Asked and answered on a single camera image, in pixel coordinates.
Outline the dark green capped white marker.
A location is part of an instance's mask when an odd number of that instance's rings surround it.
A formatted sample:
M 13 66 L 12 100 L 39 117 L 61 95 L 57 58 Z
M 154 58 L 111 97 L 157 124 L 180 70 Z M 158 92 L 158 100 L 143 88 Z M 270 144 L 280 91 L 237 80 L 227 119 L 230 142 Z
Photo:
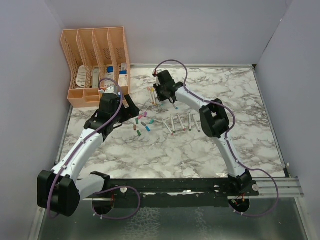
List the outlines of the dark green capped white marker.
M 176 128 L 175 128 L 174 118 L 172 115 L 170 115 L 170 121 L 171 121 L 172 132 L 175 134 Z

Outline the pink capped white marker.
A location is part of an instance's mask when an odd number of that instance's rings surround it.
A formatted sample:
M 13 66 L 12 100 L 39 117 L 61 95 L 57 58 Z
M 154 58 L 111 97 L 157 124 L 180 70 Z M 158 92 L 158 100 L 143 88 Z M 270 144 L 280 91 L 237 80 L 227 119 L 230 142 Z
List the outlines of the pink capped white marker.
M 163 124 L 165 125 L 165 127 L 168 129 L 170 135 L 173 136 L 174 133 L 172 132 L 172 130 L 170 129 L 170 127 L 168 126 L 168 124 L 166 123 L 166 121 L 165 121 L 165 120 L 162 120 L 162 122 L 163 122 Z

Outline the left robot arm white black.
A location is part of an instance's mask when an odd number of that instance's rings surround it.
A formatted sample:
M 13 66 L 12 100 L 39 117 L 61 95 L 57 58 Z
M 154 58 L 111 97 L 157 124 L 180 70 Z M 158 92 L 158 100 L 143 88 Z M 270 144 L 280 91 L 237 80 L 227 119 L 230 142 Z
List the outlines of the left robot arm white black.
M 50 171 L 42 170 L 37 177 L 37 205 L 46 209 L 47 217 L 72 216 L 81 200 L 97 195 L 106 197 L 122 189 L 110 186 L 110 176 L 92 172 L 78 177 L 92 154 L 116 128 L 139 115 L 140 109 L 130 95 L 104 93 L 98 110 L 85 122 L 84 129 L 70 152 Z

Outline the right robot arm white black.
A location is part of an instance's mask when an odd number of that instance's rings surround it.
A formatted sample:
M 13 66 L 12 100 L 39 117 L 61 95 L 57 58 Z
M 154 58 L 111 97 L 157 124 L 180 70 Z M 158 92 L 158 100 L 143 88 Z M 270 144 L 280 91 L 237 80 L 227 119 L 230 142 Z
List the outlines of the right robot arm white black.
M 230 191 L 236 196 L 246 192 L 253 178 L 228 137 L 231 126 L 226 111 L 229 108 L 218 98 L 208 100 L 191 92 L 182 82 L 175 82 L 168 70 L 154 71 L 152 75 L 156 78 L 153 87 L 159 101 L 181 102 L 199 113 L 202 131 L 213 139 L 227 167 Z

